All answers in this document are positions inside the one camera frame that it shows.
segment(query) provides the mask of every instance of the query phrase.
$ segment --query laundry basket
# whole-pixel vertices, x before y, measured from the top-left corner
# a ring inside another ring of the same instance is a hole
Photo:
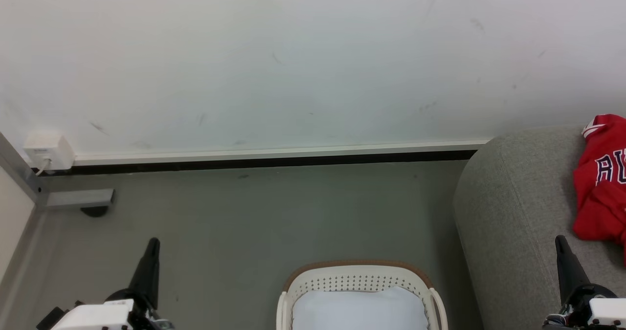
[[[291,330],[293,304],[310,290],[376,292],[394,286],[422,300],[429,330],[447,330],[446,310],[428,276],[407,263],[337,261],[306,265],[285,283],[276,310],[276,330]]]

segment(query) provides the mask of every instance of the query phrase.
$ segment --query white baseboard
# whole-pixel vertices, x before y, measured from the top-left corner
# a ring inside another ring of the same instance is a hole
[[[76,160],[74,161],[74,166],[476,150],[488,141],[489,139],[380,145],[348,145],[343,147],[228,150],[223,152],[77,155]]]

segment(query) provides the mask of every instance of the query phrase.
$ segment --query white cable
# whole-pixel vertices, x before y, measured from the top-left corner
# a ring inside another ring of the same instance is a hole
[[[41,175],[42,172],[44,172],[47,167],[50,166],[50,163],[52,163],[52,159],[44,159],[43,161],[45,161],[45,164],[43,165],[43,167],[37,172],[37,174],[35,174],[35,176],[39,176]]]

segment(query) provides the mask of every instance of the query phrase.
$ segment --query power outlet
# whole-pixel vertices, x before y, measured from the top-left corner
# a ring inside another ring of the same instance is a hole
[[[46,159],[50,160],[47,170],[67,170],[74,164],[74,151],[60,134],[31,133],[24,144],[24,151],[31,159],[33,167],[44,167]]]

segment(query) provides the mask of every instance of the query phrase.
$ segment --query white cloth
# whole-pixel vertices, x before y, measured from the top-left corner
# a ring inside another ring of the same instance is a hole
[[[293,305],[293,330],[426,330],[422,300],[402,287],[309,291]]]

